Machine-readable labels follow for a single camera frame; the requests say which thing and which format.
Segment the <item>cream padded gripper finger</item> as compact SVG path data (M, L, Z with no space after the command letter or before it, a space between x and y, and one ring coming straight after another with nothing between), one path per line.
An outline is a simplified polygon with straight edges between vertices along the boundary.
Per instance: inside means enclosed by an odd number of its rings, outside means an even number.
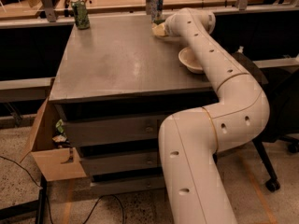
M160 23L160 24L153 23L152 24L152 32L155 36L159 36L159 37L167 36L167 33L164 29L164 23Z

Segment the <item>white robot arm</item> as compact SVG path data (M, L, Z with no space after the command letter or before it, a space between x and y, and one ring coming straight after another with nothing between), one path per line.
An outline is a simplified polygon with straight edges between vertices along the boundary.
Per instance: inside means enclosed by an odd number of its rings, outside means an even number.
M167 117L159 131L159 153L175 224L237 224L213 160L218 151L258 136L270 114L266 95L253 75L210 33L213 13L183 8L164 30L184 38L219 101Z

